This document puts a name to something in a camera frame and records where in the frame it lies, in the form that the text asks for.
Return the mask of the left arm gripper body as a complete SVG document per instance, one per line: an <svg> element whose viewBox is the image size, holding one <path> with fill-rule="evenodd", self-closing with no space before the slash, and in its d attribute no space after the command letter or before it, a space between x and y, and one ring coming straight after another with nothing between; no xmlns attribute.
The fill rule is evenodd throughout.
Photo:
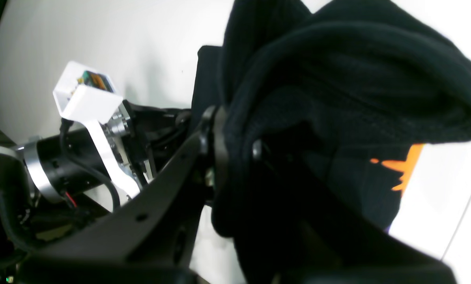
<svg viewBox="0 0 471 284"><path fill-rule="evenodd" d="M123 101L102 130L117 165L142 189L168 162L187 136L190 108L157 108ZM23 163L32 188L50 203L102 185L97 178L69 162L60 137L36 138L22 147Z"/></svg>

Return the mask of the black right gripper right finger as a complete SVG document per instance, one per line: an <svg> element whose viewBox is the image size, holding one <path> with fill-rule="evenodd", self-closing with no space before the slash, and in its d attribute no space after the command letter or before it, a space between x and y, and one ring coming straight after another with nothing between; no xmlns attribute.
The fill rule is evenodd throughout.
<svg viewBox="0 0 471 284"><path fill-rule="evenodd" d="M382 163L411 142L258 140L238 149L235 248L250 284L455 284L445 263L385 232L396 193Z"/></svg>

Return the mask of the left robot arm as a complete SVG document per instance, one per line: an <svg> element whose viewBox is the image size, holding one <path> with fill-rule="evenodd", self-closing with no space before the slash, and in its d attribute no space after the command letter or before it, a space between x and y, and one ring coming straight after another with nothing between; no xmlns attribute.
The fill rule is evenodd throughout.
<svg viewBox="0 0 471 284"><path fill-rule="evenodd" d="M155 108L123 101L115 117L105 126L111 147L120 139L122 150L114 150L117 163L130 165L131 185L147 185L144 173L157 173L172 150L185 137L192 112L189 108ZM90 224L92 206L84 208L73 200L99 185L109 185L114 209L121 206L117 187L107 172L87 130L68 133L72 122L61 122L60 135L26 145L23 152L0 148L0 273L10 279L25 257L45 246L28 226L28 210L35 208L28 192L40 193L50 203L66 201L69 210L39 209L32 212L41 222L71 221L76 230ZM91 267L87 264L50 263L40 267L31 262L19 273L20 284L177 284L190 275L172 268L131 266Z"/></svg>

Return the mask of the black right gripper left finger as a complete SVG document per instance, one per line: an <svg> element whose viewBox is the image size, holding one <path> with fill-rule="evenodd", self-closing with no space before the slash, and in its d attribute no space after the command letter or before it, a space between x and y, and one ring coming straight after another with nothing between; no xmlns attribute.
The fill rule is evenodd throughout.
<svg viewBox="0 0 471 284"><path fill-rule="evenodd" d="M123 208L30 257L20 284L195 284L189 270L202 208L213 198L216 116L195 132Z"/></svg>

